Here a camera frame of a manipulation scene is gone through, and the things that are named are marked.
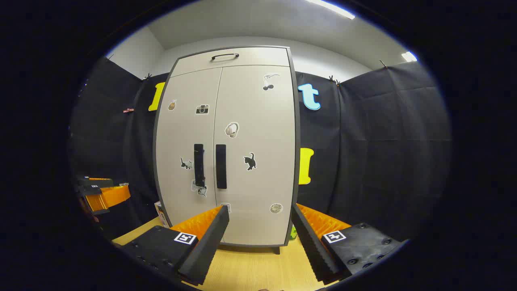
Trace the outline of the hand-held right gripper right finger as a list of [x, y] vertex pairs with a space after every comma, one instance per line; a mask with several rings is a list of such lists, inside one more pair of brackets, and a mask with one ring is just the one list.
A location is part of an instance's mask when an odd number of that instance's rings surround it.
[[291, 219], [316, 279], [324, 284], [353, 280], [404, 246], [368, 223], [349, 225], [294, 203]]

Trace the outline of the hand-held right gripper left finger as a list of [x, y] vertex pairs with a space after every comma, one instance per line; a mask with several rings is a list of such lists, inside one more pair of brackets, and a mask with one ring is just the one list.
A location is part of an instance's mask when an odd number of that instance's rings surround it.
[[150, 228], [120, 250], [163, 278], [198, 286], [205, 281], [228, 223], [228, 206], [218, 206], [174, 227]]

